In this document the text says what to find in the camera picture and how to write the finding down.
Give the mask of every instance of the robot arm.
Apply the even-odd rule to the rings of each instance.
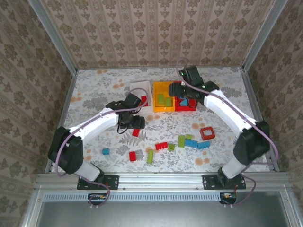
[[[219,87],[208,81],[203,82],[196,66],[184,68],[179,71],[183,79],[190,85],[208,91],[223,98],[231,104],[238,112],[244,115],[252,124],[256,125],[266,135],[269,135],[269,127],[265,121],[257,122],[248,117],[234,104],[232,104],[222,93]],[[253,160],[262,156],[269,150],[269,142],[260,135],[251,125],[244,121],[235,113],[225,102],[212,95],[198,92],[186,86],[184,83],[172,83],[169,86],[170,96],[187,97],[197,100],[205,107],[216,113],[235,133],[237,143],[233,149],[233,157],[230,161],[218,170],[219,183],[223,186],[229,183],[229,179],[234,178],[241,173]]]
[[[65,144],[58,166],[67,174],[76,174],[89,181],[102,183],[104,172],[83,159],[83,147],[99,133],[117,124],[119,126],[118,129],[143,129],[145,127],[144,117],[133,116],[136,112],[127,111],[130,108],[137,108],[140,102],[141,100],[137,96],[130,93],[124,101],[107,104],[106,108],[100,113],[75,127],[69,129],[58,128],[55,132],[48,158],[56,162],[58,151],[64,140],[80,128]]]

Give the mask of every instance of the red lego brick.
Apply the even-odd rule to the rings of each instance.
[[[131,162],[137,161],[136,152],[134,152],[134,151],[129,152],[129,160]]]
[[[140,133],[140,129],[134,129],[133,136],[138,137]]]
[[[147,100],[147,97],[146,96],[141,96],[141,101],[142,101],[142,104]]]
[[[203,140],[210,140],[216,137],[214,133],[214,129],[212,127],[202,128],[200,129],[200,134]]]
[[[167,148],[168,146],[169,146],[169,144],[167,142],[157,143],[156,144],[156,150],[161,150],[161,149]]]

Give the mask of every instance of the toy brick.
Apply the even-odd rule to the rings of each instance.
[[[178,147],[180,148],[185,147],[185,136],[178,137]]]
[[[186,139],[186,140],[191,140],[192,138],[193,138],[192,135],[189,135],[189,134],[185,135],[185,139]]]
[[[165,99],[165,106],[171,107],[171,98],[166,98]]]
[[[142,104],[147,100],[146,96],[141,96]]]
[[[134,161],[137,160],[137,158],[136,158],[136,152],[134,152],[134,151],[129,152],[129,160],[131,162],[134,162]]]
[[[134,129],[133,136],[138,137],[140,133],[140,129]]]
[[[153,160],[153,150],[149,150],[149,152],[148,152],[148,158],[147,158],[147,163],[148,164],[152,164],[152,160]]]
[[[197,148],[197,143],[195,140],[185,140],[186,147]]]
[[[158,104],[163,105],[164,104],[164,95],[158,94]]]
[[[197,148],[198,149],[204,149],[204,148],[208,148],[210,147],[210,142],[206,141],[206,142],[202,142],[202,143],[197,143]]]
[[[169,144],[169,151],[175,151],[175,144]]]
[[[109,148],[104,148],[104,149],[102,150],[102,154],[103,154],[103,155],[109,155]]]
[[[183,100],[182,102],[180,102],[180,106],[187,106],[188,103],[187,103],[187,100]]]
[[[203,140],[211,140],[216,137],[214,133],[214,129],[212,127],[202,128],[200,129],[200,134]]]
[[[157,143],[156,144],[156,150],[161,150],[161,149],[164,149],[164,148],[167,148],[167,147],[168,147],[168,143],[167,142]]]

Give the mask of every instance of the cable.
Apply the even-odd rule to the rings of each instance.
[[[182,80],[183,83],[185,83],[188,87],[190,87],[191,89],[194,89],[198,92],[202,92],[202,93],[205,93],[207,95],[211,95],[211,96],[214,96],[218,99],[220,99],[222,102],[224,102],[225,104],[227,104],[238,116],[240,116],[244,121],[246,121],[251,127],[253,127],[258,133],[260,133],[270,144],[271,146],[273,147],[273,150],[274,150],[274,153],[275,153],[275,160],[274,162],[276,162],[278,159],[279,159],[279,153],[278,153],[278,149],[276,148],[274,142],[264,133],[262,132],[262,130],[260,130],[256,125],[254,125],[253,123],[251,123],[244,115],[242,115],[236,108],[234,108],[229,102],[227,102],[224,98],[216,95],[216,94],[213,94],[211,92],[208,92],[208,91],[205,91],[205,90],[202,90],[202,89],[198,89],[194,86],[192,86],[191,84],[187,83],[183,77],[179,74],[179,71],[178,71],[178,63],[181,59],[184,59],[186,62],[187,62],[187,58],[186,57],[179,57],[179,59],[176,61],[176,73],[177,75],[180,77],[180,79]],[[268,165],[268,164],[271,164],[271,163],[256,163],[258,165]]]
[[[254,186],[252,186],[251,191],[248,193],[248,195],[247,195],[243,200],[241,200],[241,201],[239,201],[239,202],[236,202],[236,203],[234,203],[234,204],[230,204],[229,202],[227,202],[227,201],[221,199],[221,200],[222,200],[223,202],[225,202],[227,205],[230,205],[230,207],[238,206],[238,205],[240,205],[241,203],[243,203],[246,199],[248,199],[248,198],[252,195],[252,193],[253,193],[254,190],[256,189],[257,182],[256,182],[254,179],[252,179],[252,178],[250,178],[250,177],[248,177],[248,176],[246,176],[246,175],[244,175],[244,174],[241,174],[241,176],[243,176],[244,178],[247,178],[247,179],[251,180],[251,181],[254,183]]]
[[[100,206],[103,206],[103,205],[107,202],[107,200],[109,199],[109,196],[110,196],[110,189],[109,189],[108,186],[106,186],[106,185],[103,184],[103,183],[98,183],[98,182],[90,181],[90,180],[86,179],[85,177],[81,177],[81,176],[78,175],[78,174],[75,174],[75,175],[77,175],[78,177],[80,177],[81,179],[85,180],[85,181],[88,182],[88,183],[95,184],[95,185],[100,185],[100,186],[106,188],[106,190],[107,190],[107,197],[104,199],[104,201],[103,201],[101,204],[99,204],[99,205],[97,205],[97,206],[91,204],[91,199],[92,199],[93,197],[97,196],[97,194],[94,194],[94,195],[92,195],[92,196],[89,198],[89,204],[90,204],[90,207],[91,207],[91,208],[92,208],[93,206],[95,206],[95,207],[98,208],[98,207],[100,207]]]
[[[121,110],[112,110],[112,111],[108,111],[108,112],[105,112],[105,113],[101,113],[100,115],[94,117],[94,118],[91,119],[90,121],[86,122],[85,124],[83,124],[82,126],[80,126],[79,128],[77,128],[75,131],[71,132],[71,133],[66,137],[66,139],[63,141],[63,143],[61,144],[61,146],[60,146],[60,148],[59,148],[59,151],[58,151],[58,154],[57,154],[57,157],[56,157],[56,161],[55,161],[55,172],[57,173],[58,177],[63,177],[63,176],[66,175],[66,173],[60,174],[60,173],[59,173],[59,169],[58,169],[59,159],[60,159],[60,155],[61,155],[61,153],[62,153],[62,151],[63,151],[63,148],[64,148],[64,146],[67,144],[67,142],[69,141],[69,139],[70,139],[74,134],[76,134],[77,132],[79,132],[80,129],[83,129],[84,127],[88,126],[89,124],[93,123],[95,120],[97,120],[97,119],[99,119],[100,117],[103,117],[103,116],[105,116],[105,115],[112,114],[112,113],[125,112],[125,111],[136,111],[136,110],[140,109],[141,107],[144,107],[144,106],[145,106],[145,104],[147,103],[147,100],[148,100],[148,93],[147,93],[147,91],[146,91],[145,89],[143,89],[143,88],[134,88],[134,89],[130,90],[128,94],[130,94],[130,93],[131,93],[132,91],[134,91],[134,90],[142,90],[142,91],[145,92],[147,98],[146,98],[145,102],[144,102],[142,105],[140,105],[140,106],[138,106],[138,107],[136,107],[136,108],[121,109]]]
[[[120,134],[120,135],[123,134],[123,133],[125,133],[128,130],[128,128],[126,127],[123,132],[119,132],[119,130],[120,130],[120,124],[118,124],[117,133]]]

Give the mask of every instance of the white box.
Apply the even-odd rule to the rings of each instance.
[[[147,91],[147,103],[148,106],[145,106],[143,108],[141,108],[140,112],[152,112],[153,111],[153,102],[152,102],[152,91],[151,91],[151,84],[148,80],[146,81],[140,81],[140,82],[131,82],[130,83],[130,90],[134,89],[134,88],[143,88]],[[135,90],[132,91],[132,94],[134,94],[135,96],[137,96],[139,99],[141,99],[142,96],[145,96],[145,92],[142,90]]]

